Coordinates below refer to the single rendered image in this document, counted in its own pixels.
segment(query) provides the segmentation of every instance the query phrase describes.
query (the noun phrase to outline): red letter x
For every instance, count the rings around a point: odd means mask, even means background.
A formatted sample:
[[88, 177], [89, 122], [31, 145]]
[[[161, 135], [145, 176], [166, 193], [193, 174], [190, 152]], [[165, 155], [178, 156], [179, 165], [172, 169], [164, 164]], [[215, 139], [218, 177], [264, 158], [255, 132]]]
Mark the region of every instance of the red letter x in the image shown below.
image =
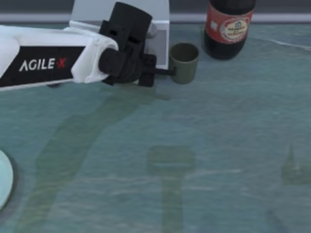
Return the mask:
[[66, 57], [65, 58], [59, 58], [57, 61], [57, 68], [61, 69], [61, 68], [65, 68], [65, 61], [66, 61]]

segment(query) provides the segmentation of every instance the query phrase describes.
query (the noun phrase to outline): bottle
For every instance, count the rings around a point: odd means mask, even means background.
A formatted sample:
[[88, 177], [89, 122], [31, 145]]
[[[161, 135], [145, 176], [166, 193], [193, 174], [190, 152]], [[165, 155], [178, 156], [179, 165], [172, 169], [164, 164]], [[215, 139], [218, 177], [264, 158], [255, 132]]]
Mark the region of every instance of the bottle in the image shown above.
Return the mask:
[[206, 52], [229, 60], [242, 50], [256, 0], [210, 0], [204, 31]]

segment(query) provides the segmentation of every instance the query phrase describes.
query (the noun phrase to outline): green tabletop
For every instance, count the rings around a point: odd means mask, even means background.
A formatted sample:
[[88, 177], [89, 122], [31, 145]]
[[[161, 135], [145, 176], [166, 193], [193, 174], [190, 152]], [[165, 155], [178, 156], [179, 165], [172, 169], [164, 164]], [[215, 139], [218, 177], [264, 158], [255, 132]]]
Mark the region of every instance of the green tabletop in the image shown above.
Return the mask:
[[[202, 25], [172, 25], [200, 47]], [[0, 233], [310, 233], [311, 26], [252, 25], [196, 79], [0, 92]]]

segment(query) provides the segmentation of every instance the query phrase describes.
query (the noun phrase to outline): green mug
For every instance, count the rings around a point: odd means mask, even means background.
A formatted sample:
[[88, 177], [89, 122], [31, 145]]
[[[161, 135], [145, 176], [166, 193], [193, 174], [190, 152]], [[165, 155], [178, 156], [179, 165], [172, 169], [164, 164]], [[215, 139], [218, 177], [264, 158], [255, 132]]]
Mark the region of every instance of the green mug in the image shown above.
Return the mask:
[[178, 84], [191, 83], [195, 78], [199, 60], [199, 50], [191, 43], [178, 43], [170, 48], [169, 69], [176, 68], [172, 80]]

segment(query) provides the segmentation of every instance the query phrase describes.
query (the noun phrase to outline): plate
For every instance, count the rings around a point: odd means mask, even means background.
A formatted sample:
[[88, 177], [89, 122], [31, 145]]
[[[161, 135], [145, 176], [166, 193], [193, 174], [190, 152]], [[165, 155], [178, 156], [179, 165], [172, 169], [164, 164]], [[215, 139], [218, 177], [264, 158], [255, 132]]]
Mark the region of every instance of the plate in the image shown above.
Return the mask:
[[5, 206], [11, 194], [13, 177], [12, 164], [0, 150], [0, 210]]

